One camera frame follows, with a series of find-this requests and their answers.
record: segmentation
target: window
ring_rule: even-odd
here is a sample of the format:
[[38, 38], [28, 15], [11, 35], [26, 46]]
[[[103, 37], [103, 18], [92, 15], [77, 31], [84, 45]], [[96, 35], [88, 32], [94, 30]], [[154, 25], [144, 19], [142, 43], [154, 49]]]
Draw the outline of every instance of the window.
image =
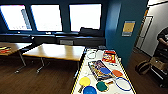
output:
[[32, 30], [24, 5], [1, 5], [0, 10], [9, 30]]
[[32, 5], [38, 31], [62, 31], [59, 5]]
[[100, 28], [101, 4], [70, 5], [71, 31]]

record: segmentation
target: table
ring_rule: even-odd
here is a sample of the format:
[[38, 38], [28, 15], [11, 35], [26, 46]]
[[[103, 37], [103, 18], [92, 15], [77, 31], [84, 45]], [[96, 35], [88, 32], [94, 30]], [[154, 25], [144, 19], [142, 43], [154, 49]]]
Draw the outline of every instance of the table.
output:
[[109, 85], [109, 90], [106, 92], [101, 92], [96, 88], [96, 84], [98, 83], [98, 81], [95, 79], [95, 77], [93, 76], [93, 73], [91, 72], [89, 66], [88, 66], [88, 62], [90, 61], [97, 61], [97, 60], [102, 60], [103, 58], [103, 53], [104, 50], [97, 50], [97, 49], [87, 49], [86, 55], [84, 57], [82, 66], [80, 68], [79, 74], [77, 76], [76, 82], [74, 84], [73, 90], [71, 92], [71, 94], [83, 94], [83, 92], [79, 93], [78, 90], [80, 89], [80, 84], [79, 81], [81, 78], [83, 77], [88, 77], [91, 80], [90, 86], [93, 86], [96, 91], [97, 94], [136, 94], [122, 64], [121, 64], [121, 60], [118, 58], [117, 55], [115, 55], [115, 59], [116, 59], [116, 63], [111, 65], [109, 62], [104, 62], [105, 66], [110, 70], [119, 70], [122, 74], [123, 74], [123, 78], [126, 78], [129, 83], [128, 85], [130, 86], [130, 90], [129, 91], [124, 91], [121, 90], [119, 87], [117, 87], [117, 85], [115, 84], [114, 79], [108, 79], [108, 80], [112, 80], [114, 81], [113, 84]]
[[69, 45], [57, 45], [57, 44], [42, 44], [37, 46], [23, 55], [40, 57], [42, 61], [42, 67], [37, 70], [37, 73], [45, 66], [43, 58], [53, 58], [62, 60], [72, 60], [79, 62], [83, 54], [85, 47], [83, 46], [69, 46]]
[[19, 70], [21, 70], [23, 67], [26, 66], [25, 60], [20, 52], [20, 49], [31, 45], [31, 43], [7, 43], [7, 42], [0, 42], [0, 47], [11, 47], [11, 50], [7, 53], [0, 53], [0, 55], [3, 56], [9, 56], [15, 52], [19, 52], [20, 58], [23, 62], [23, 66], [21, 68], [19, 68], [15, 73], [18, 73]]

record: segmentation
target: table leg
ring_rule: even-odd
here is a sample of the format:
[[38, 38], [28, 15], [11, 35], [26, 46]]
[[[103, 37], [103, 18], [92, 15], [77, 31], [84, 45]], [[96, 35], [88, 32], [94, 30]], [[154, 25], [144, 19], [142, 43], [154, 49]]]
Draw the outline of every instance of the table leg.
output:
[[43, 61], [43, 58], [42, 58], [42, 57], [41, 57], [41, 62], [42, 62], [42, 66], [41, 66], [40, 68], [37, 69], [37, 73], [39, 73], [40, 70], [41, 70], [43, 67], [46, 66], [45, 63], [44, 63], [44, 61]]
[[78, 72], [79, 72], [79, 62], [77, 62], [77, 67], [78, 67], [78, 70], [76, 71], [76, 73], [75, 73], [75, 76], [74, 76], [74, 79], [77, 77], [77, 75], [78, 75]]
[[20, 51], [18, 51], [18, 52], [19, 52], [20, 58], [21, 58], [21, 60], [22, 60], [22, 62], [23, 62], [23, 66], [20, 67], [19, 69], [17, 69], [17, 71], [15, 71], [15, 73], [19, 73], [22, 68], [26, 67], [26, 63], [25, 63], [25, 60], [24, 60], [24, 58], [23, 58], [21, 52], [20, 52]]

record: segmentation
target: box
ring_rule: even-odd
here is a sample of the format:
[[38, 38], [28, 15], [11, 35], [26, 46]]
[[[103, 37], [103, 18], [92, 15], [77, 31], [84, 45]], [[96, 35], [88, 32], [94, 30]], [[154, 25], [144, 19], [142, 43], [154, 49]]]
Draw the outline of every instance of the box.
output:
[[107, 68], [101, 60], [88, 62], [88, 66], [89, 66], [91, 72], [93, 73], [93, 75], [94, 75], [94, 77], [97, 81], [112, 78], [111, 73], [110, 74], [103, 74], [100, 71], [100, 68], [102, 68], [102, 67]]
[[106, 50], [104, 51], [102, 61], [109, 62], [109, 63], [116, 63], [115, 55], [116, 55], [115, 51]]
[[164, 60], [163, 62], [158, 57], [152, 57], [150, 63], [160, 70], [167, 70], [168, 61]]

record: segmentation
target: blue wall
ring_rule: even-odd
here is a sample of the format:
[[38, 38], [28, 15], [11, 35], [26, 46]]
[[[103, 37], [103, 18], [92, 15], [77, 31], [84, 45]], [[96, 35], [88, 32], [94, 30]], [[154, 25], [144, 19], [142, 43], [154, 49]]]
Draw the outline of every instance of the blue wall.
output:
[[[21, 32], [21, 33], [33, 33], [33, 34], [45, 34], [45, 32], [38, 32], [35, 27], [35, 23], [32, 17], [32, 13], [30, 10], [30, 5], [39, 5], [39, 4], [59, 4], [61, 10], [61, 18], [62, 18], [62, 26], [63, 32], [70, 32], [70, 13], [69, 13], [69, 5], [70, 4], [102, 4], [102, 15], [101, 15], [101, 30], [105, 30], [106, 25], [106, 17], [108, 10], [108, 0], [1, 0], [0, 5], [25, 5], [26, 12], [29, 17], [33, 32]], [[0, 25], [4, 24], [2, 17], [0, 17]], [[17, 31], [8, 31], [6, 26], [2, 25], [3, 28], [0, 28], [1, 33], [17, 33]]]
[[[134, 47], [141, 21], [147, 7], [148, 0], [110, 0], [109, 3], [116, 6], [109, 6], [105, 37], [107, 48], [114, 49], [122, 58], [122, 64], [126, 68]], [[122, 31], [125, 21], [135, 21], [131, 37], [123, 37]]]

